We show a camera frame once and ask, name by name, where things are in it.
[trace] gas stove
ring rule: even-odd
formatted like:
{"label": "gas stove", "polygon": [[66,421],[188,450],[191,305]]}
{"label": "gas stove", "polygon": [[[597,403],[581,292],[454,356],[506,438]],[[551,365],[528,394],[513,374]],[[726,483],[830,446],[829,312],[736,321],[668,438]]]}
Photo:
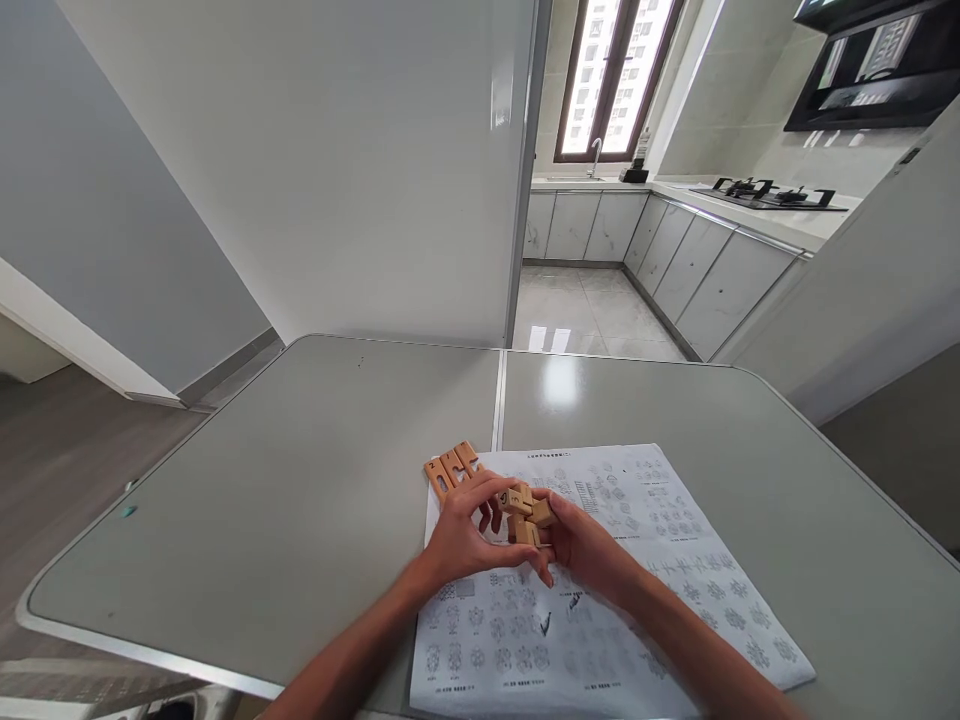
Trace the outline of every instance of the gas stove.
{"label": "gas stove", "polygon": [[734,180],[720,178],[709,190],[694,190],[718,200],[740,205],[751,210],[804,210],[813,212],[846,212],[847,208],[831,205],[836,190],[813,190],[820,197],[810,200],[810,192],[803,185],[796,190],[780,190],[773,180]]}

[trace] gray table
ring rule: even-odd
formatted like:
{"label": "gray table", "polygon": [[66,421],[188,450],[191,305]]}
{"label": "gray table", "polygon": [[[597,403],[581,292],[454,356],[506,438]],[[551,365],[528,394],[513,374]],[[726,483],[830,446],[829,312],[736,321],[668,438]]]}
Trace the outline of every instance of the gray table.
{"label": "gray table", "polygon": [[[273,696],[421,547],[424,458],[464,437],[659,443],[816,668],[802,707],[960,715],[956,564],[723,366],[301,339],[55,558],[18,619]],[[411,641],[368,707],[406,711]]]}

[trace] paper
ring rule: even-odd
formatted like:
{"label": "paper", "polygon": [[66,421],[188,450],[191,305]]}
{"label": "paper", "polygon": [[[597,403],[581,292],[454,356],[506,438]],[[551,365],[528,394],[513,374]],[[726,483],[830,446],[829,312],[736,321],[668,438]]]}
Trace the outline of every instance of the paper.
{"label": "paper", "polygon": [[[640,564],[782,689],[813,667],[656,445],[482,453],[596,518]],[[428,491],[425,542],[440,506]],[[506,543],[506,522],[492,542]],[[559,566],[548,589],[528,567],[445,586],[417,624],[411,706],[454,717],[571,714],[661,718],[701,709],[632,620]]]}

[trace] hand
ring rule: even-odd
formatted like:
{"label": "hand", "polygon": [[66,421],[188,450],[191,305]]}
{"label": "hand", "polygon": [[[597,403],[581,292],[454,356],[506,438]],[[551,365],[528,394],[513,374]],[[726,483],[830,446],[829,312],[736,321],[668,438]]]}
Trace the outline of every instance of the hand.
{"label": "hand", "polygon": [[540,531],[540,539],[553,544],[541,550],[544,559],[568,567],[584,585],[622,607],[631,580],[641,569],[639,563],[600,523],[569,500],[546,488],[533,488],[533,497],[547,499],[558,520]]}
{"label": "hand", "polygon": [[[531,545],[493,545],[480,535],[489,522],[484,514],[481,530],[473,525],[473,514],[491,498],[516,485],[517,478],[505,478],[492,470],[483,470],[447,493],[440,519],[426,549],[414,561],[439,590],[448,582],[497,567],[516,567],[529,562],[549,585],[546,562]],[[494,532],[500,529],[499,512],[493,518]]]}

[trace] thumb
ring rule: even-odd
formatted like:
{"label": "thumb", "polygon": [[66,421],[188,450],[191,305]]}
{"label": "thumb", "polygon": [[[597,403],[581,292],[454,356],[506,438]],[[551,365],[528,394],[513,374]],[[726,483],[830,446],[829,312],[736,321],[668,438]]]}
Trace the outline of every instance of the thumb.
{"label": "thumb", "polygon": [[564,525],[574,532],[583,525],[583,518],[580,516],[580,508],[567,500],[562,495],[550,491],[549,495],[550,509]]}

